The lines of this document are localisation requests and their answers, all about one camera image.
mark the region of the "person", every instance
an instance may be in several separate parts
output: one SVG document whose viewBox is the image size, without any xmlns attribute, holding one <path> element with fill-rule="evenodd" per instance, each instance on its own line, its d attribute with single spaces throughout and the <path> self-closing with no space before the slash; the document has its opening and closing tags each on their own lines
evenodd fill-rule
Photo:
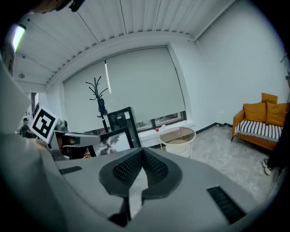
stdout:
<svg viewBox="0 0 290 232">
<path fill-rule="evenodd" d="M 27 118 L 23 119 L 23 126 L 21 127 L 20 131 L 21 131 L 21 135 L 25 138 L 33 138 L 33 132 L 29 129 L 29 126 L 27 125 L 28 120 Z"/>
<path fill-rule="evenodd" d="M 286 76 L 286 80 L 288 81 L 289 89 L 290 89 L 290 77 Z M 288 164 L 288 152 L 289 150 L 285 149 L 287 144 L 289 143 L 290 138 L 290 113 L 289 113 L 289 103 L 286 106 L 286 119 L 284 122 L 283 130 L 281 133 L 281 137 L 277 142 L 275 150 L 273 151 L 272 156 L 269 159 L 263 159 L 262 165 L 265 169 L 266 175 L 270 175 L 275 167 L 279 167 L 280 171 Z"/>
</svg>

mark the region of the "baseboard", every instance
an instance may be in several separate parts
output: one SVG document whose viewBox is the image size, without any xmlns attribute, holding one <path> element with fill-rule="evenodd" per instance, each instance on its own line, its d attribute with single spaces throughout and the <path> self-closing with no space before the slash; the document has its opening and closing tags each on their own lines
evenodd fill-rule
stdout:
<svg viewBox="0 0 290 232">
<path fill-rule="evenodd" d="M 226 126 L 228 126 L 228 127 L 231 127 L 232 128 L 232 124 L 228 124 L 228 123 L 225 123 L 226 124 Z"/>
<path fill-rule="evenodd" d="M 211 124 L 209 126 L 206 126 L 206 127 L 202 128 L 202 129 L 200 129 L 200 130 L 197 130 L 195 133 L 196 134 L 199 134 L 199 133 L 201 133 L 203 131 L 208 130 L 209 128 L 212 128 L 213 126 L 220 126 L 220 127 L 228 126 L 228 127 L 231 127 L 232 128 L 232 125 L 231 124 L 228 124 L 228 123 L 224 123 L 223 124 L 223 123 L 215 122 L 215 123 L 213 123 L 213 124 Z"/>
<path fill-rule="evenodd" d="M 206 127 L 202 128 L 202 129 L 200 129 L 200 130 L 197 130 L 195 133 L 196 133 L 196 134 L 199 134 L 199 133 L 201 133 L 201 132 L 203 132 L 203 131 L 208 130 L 209 128 L 212 128 L 212 127 L 215 126 L 216 124 L 217 124 L 217 122 L 215 122 L 215 123 L 213 123 L 213 124 L 211 124 L 211 125 L 209 125 L 209 126 L 206 126 Z"/>
</svg>

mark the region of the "orange cushion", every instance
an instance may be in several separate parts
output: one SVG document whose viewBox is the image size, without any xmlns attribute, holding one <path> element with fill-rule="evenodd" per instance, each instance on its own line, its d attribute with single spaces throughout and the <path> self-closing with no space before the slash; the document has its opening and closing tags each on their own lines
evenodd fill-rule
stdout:
<svg viewBox="0 0 290 232">
<path fill-rule="evenodd" d="M 262 102 L 271 102 L 277 104 L 278 97 L 268 93 L 262 93 Z"/>
<path fill-rule="evenodd" d="M 267 102 L 267 124 L 275 126 L 283 126 L 286 118 L 286 113 L 288 110 L 287 103 L 282 104 L 272 104 Z"/>
<path fill-rule="evenodd" d="M 245 119 L 248 121 L 266 121 L 266 103 L 244 104 Z"/>
</svg>

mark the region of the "white wall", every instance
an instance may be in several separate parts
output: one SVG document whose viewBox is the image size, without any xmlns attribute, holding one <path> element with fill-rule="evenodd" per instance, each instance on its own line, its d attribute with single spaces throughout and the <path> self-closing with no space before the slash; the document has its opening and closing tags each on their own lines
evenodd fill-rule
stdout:
<svg viewBox="0 0 290 232">
<path fill-rule="evenodd" d="M 48 101 L 47 109 L 53 114 L 62 118 L 62 110 L 60 107 L 60 88 L 63 83 L 57 82 L 46 91 Z"/>
<path fill-rule="evenodd" d="M 247 1 L 236 1 L 196 42 L 215 86 L 213 115 L 232 124 L 243 103 L 261 101 L 261 93 L 287 101 L 287 68 L 280 63 L 283 43 L 267 18 Z"/>
<path fill-rule="evenodd" d="M 17 84 L 24 92 L 41 92 L 45 93 L 45 85 L 42 84 L 35 84 L 29 82 L 21 82 L 17 81 Z"/>
<path fill-rule="evenodd" d="M 39 106 L 44 106 L 47 109 L 50 108 L 46 93 L 39 93 Z"/>
<path fill-rule="evenodd" d="M 216 122 L 212 114 L 213 77 L 207 72 L 197 47 L 193 42 L 170 43 L 168 49 L 179 77 L 186 114 L 195 124 L 194 129 Z"/>
</svg>

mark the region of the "roller blind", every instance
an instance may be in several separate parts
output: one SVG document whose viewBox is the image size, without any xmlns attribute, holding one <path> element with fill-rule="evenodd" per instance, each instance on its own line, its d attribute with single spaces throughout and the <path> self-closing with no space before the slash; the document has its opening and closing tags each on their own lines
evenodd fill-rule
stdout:
<svg viewBox="0 0 290 232">
<path fill-rule="evenodd" d="M 185 110 L 179 80 L 167 48 L 123 53 L 106 60 L 111 84 L 103 93 L 108 112 L 132 107 L 136 122 Z M 103 128 L 97 101 L 89 85 L 100 80 L 98 91 L 107 88 L 104 61 L 91 65 L 64 83 L 68 120 L 75 132 Z"/>
</svg>

